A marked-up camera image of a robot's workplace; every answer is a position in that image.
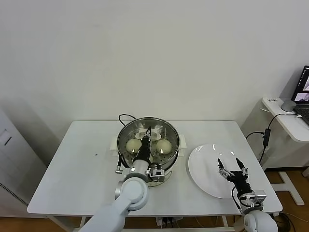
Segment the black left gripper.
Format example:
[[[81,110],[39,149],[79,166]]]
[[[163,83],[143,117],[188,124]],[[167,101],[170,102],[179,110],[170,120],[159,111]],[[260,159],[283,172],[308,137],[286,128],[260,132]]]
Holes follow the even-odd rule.
[[[136,160],[150,162],[150,141],[152,136],[152,128],[149,127],[141,134],[141,147],[138,150]]]

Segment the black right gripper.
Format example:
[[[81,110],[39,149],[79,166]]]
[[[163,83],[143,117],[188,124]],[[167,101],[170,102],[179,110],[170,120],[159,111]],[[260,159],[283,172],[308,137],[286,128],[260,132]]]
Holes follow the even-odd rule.
[[[236,158],[237,164],[242,171],[228,171],[224,168],[223,163],[220,159],[218,159],[218,167],[219,174],[227,179],[229,182],[232,182],[238,194],[251,193],[253,190],[251,189],[250,184],[247,182],[248,179],[248,168],[244,166],[243,162]]]

